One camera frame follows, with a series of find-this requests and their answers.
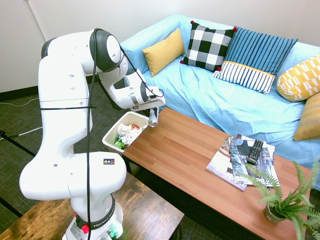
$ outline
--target magazine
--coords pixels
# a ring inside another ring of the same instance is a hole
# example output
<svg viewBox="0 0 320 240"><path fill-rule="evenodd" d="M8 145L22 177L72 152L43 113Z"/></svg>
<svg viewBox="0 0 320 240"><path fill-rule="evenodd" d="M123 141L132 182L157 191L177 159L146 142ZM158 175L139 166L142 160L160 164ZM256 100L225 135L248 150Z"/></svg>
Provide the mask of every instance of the magazine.
<svg viewBox="0 0 320 240"><path fill-rule="evenodd" d="M237 184L247 184L252 185L253 183L246 178L240 176L238 173L248 174L250 176L256 177L262 184L265 184L267 187L271 187L272 185L266 179L262 177L255 176L246 166L248 155L250 153L251 147L254 145L255 141L251 138L242 137L234 138L230 144L230 154L231 154L231 163L233 168L233 177L234 182ZM274 178L278 179L275 167L274 167L274 146L270 145L270 149L268 148L268 144L264 142L261 150L261 154L258 158L257 164L254 165L257 169L261 171L265 171L271 174Z"/></svg>
<svg viewBox="0 0 320 240"><path fill-rule="evenodd" d="M219 178L225 180L229 184L244 191L247 185L242 183L237 184L234 181L233 166L231 164L230 155L230 143L232 139L232 136L227 137L227 139L223 142L222 146L211 159L208 166L206 166L206 169L218 176Z"/></svg>

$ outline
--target robot label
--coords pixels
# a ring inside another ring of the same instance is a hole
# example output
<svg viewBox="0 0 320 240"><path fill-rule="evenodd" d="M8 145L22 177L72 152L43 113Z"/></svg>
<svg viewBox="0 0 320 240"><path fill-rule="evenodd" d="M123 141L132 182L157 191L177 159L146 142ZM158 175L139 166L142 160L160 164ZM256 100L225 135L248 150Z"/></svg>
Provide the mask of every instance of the robot label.
<svg viewBox="0 0 320 240"><path fill-rule="evenodd" d="M105 158L103 159L103 165L115 165L114 158Z"/></svg>

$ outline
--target plant pot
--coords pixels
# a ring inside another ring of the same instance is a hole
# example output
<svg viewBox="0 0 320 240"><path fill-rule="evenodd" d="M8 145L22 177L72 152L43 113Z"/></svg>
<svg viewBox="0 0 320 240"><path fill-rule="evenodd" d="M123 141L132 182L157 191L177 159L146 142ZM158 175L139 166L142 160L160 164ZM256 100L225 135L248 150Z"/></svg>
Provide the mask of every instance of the plant pot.
<svg viewBox="0 0 320 240"><path fill-rule="evenodd" d="M274 208L271 208L269 204L267 204L263 210L263 214L266 219L269 220L269 222L277 224L286 218L284 216L279 215Z"/></svg>

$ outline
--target power cord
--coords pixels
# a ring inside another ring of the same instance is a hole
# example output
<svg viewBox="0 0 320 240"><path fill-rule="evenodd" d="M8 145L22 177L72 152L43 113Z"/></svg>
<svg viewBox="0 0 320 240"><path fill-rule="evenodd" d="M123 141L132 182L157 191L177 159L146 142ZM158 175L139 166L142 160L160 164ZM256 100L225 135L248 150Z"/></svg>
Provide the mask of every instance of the power cord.
<svg viewBox="0 0 320 240"><path fill-rule="evenodd" d="M37 100L37 99L39 99L39 98L37 97L37 98L31 99L30 101L28 101L28 102L27 102L26 104L24 104L24 105L14 105L14 104L12 104L12 103L6 103L6 102L0 102L0 104L12 105L12 106L15 106L15 107L23 107L23 106L28 105L31 101Z"/></svg>
<svg viewBox="0 0 320 240"><path fill-rule="evenodd" d="M22 135L25 135L25 134L29 134L29 133L32 133L33 131L36 131L36 130L39 130L39 129L42 129L42 126L41 127L38 127L38 128L35 128L35 129L32 129L30 131L26 131L24 133L20 133L20 134L16 134L16 135L10 135L8 136L9 138L16 138L16 137L19 137L19 136L22 136Z"/></svg>

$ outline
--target light blue sofa cover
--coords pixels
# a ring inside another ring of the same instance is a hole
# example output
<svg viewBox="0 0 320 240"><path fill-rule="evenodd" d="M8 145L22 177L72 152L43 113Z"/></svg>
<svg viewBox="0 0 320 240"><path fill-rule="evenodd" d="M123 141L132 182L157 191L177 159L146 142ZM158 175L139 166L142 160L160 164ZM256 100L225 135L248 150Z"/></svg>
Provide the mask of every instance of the light blue sofa cover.
<svg viewBox="0 0 320 240"><path fill-rule="evenodd" d="M269 95L264 95L214 78L213 73L206 69L181 64L180 60L185 55L176 58L156 76L151 77L142 50L164 40L179 28L184 50L187 52L191 20L211 29L225 30L234 27L174 14L138 32L122 42L121 46L134 67L143 73L147 84L158 86L164 91L167 107L229 135L241 134L266 141L275 146L277 155L311 169L316 156L320 157L320 139L293 140L305 102L284 99L277 91L278 78ZM278 76L319 53L320 47L297 42ZM320 178L315 188L320 190Z"/></svg>

